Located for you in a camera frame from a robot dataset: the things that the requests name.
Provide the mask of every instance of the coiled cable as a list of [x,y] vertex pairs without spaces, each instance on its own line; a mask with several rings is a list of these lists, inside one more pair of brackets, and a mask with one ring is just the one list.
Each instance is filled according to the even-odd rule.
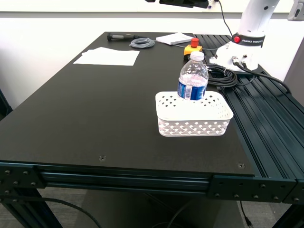
[[153,47],[155,41],[149,38],[138,38],[131,41],[130,46],[133,48],[150,48]]

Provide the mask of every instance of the screwdriver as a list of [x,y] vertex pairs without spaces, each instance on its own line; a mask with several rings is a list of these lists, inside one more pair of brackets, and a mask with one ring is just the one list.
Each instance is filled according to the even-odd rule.
[[133,40],[133,39],[138,39],[138,38],[147,38],[147,37],[135,36],[135,35],[131,35],[131,34],[108,33],[108,40],[111,40],[111,39]]

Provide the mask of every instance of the water bottle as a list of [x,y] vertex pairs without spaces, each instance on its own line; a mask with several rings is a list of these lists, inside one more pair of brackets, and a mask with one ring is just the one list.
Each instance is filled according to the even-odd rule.
[[186,100],[200,100],[204,97],[208,84],[208,69],[203,64],[204,54],[193,51],[191,60],[180,71],[177,94]]

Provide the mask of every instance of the blue bottle label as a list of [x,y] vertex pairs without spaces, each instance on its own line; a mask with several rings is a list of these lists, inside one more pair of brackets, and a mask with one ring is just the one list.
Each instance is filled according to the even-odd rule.
[[177,94],[185,99],[189,100],[200,100],[204,97],[206,92],[206,85],[201,87],[195,87],[190,85],[184,85],[179,81],[177,88]]

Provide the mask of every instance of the white plastic basket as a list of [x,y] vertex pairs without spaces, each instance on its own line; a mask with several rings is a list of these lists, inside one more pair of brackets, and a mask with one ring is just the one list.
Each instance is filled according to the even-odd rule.
[[205,93],[202,100],[186,101],[177,92],[155,96],[159,131],[163,136],[223,135],[233,112],[223,96]]

